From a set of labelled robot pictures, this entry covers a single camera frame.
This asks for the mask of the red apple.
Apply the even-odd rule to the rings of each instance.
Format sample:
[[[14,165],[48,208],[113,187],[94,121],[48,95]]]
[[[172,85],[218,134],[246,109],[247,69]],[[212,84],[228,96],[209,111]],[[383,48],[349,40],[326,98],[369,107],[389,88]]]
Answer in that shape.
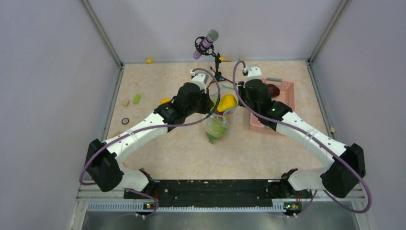
[[[274,84],[267,84],[268,93],[271,98],[278,97],[281,93],[280,89]]]

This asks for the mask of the yellow lemon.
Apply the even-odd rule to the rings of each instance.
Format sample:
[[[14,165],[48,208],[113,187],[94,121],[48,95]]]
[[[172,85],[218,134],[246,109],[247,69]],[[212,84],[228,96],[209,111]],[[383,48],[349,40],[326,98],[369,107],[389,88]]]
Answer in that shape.
[[[228,109],[234,108],[235,106],[237,106],[237,100],[234,95],[226,94],[220,99],[216,111],[223,113]]]

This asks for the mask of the clear zip bag blue zipper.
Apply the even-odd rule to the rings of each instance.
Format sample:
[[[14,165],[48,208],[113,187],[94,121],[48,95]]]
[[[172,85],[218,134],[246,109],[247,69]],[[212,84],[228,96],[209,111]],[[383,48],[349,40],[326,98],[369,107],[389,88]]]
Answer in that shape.
[[[238,103],[238,99],[237,99],[237,97],[236,97],[236,94],[235,94],[235,91],[234,91],[234,87],[232,87],[231,85],[229,85],[229,84],[222,84],[222,86],[221,86],[221,91],[220,91],[220,93],[221,93],[221,98],[224,96],[224,95],[226,95],[226,94],[232,94],[232,95],[234,95],[234,97],[236,98],[236,100],[237,100],[237,103]],[[230,122],[229,122],[229,120],[230,120],[230,118],[231,118],[231,116],[232,116],[232,114],[234,113],[234,111],[235,111],[235,109],[238,107],[238,104],[237,104],[237,106],[235,106],[234,108],[231,108],[231,109],[228,109],[228,110],[226,110],[225,112],[223,112],[223,113],[220,113],[220,112],[217,112],[217,111],[215,111],[210,117],[212,117],[212,118],[215,118],[215,119],[218,119],[218,120],[222,120],[223,121],[223,123],[225,123],[225,125],[228,127],[228,129],[229,129],[229,126],[230,126]]]

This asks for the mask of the pink plastic perforated basket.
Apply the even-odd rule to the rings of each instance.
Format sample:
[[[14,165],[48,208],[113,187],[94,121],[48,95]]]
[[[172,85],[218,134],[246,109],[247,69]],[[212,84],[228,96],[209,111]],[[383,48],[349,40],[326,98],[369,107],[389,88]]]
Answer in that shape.
[[[291,107],[293,110],[295,109],[295,98],[294,98],[294,82],[287,81],[277,78],[262,78],[262,81],[265,84],[272,84],[275,85],[279,90],[280,94],[277,97],[272,97],[273,100],[280,101],[287,106]],[[280,133],[272,130],[270,127],[263,125],[257,117],[255,117],[252,113],[250,114],[250,127],[251,131],[266,133],[266,134],[273,134],[279,135]]]

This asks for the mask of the green cabbage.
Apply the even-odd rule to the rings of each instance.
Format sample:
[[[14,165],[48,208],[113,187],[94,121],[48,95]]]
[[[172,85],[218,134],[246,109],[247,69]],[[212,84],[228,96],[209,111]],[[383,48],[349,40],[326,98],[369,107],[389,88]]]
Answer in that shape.
[[[228,131],[228,127],[222,120],[208,118],[205,123],[205,132],[211,144],[222,138]]]

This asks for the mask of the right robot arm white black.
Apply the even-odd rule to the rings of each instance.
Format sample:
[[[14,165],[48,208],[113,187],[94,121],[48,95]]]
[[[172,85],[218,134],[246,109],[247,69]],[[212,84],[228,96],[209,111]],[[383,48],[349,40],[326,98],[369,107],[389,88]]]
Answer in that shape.
[[[260,79],[240,81],[237,88],[242,101],[255,111],[255,116],[263,125],[291,138],[323,165],[319,169],[289,171],[288,180],[281,184],[284,196],[294,197],[305,189],[321,189],[335,197],[345,198],[359,180],[342,162],[333,157],[334,154],[361,178],[365,176],[364,151],[361,146],[356,143],[343,144],[313,128],[291,107],[272,100],[267,84]]]

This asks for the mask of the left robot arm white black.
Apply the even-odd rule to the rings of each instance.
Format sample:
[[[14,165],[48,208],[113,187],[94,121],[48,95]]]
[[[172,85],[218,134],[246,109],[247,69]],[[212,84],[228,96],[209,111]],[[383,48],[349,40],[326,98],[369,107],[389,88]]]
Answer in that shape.
[[[85,171],[102,192],[119,185],[129,186],[142,198],[153,194],[154,186],[140,171],[125,171],[121,163],[138,148],[176,127],[186,126],[185,120],[194,113],[208,115],[214,106],[205,83],[187,82],[170,102],[159,105],[147,118],[104,142],[95,139],[88,147]]]

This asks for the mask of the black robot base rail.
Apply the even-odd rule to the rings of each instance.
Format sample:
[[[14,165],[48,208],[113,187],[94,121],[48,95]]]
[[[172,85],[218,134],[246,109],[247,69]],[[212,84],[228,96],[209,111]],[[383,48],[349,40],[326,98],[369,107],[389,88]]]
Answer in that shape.
[[[295,191],[284,179],[160,180],[144,193],[159,207],[271,207],[274,199],[311,198],[307,190]]]

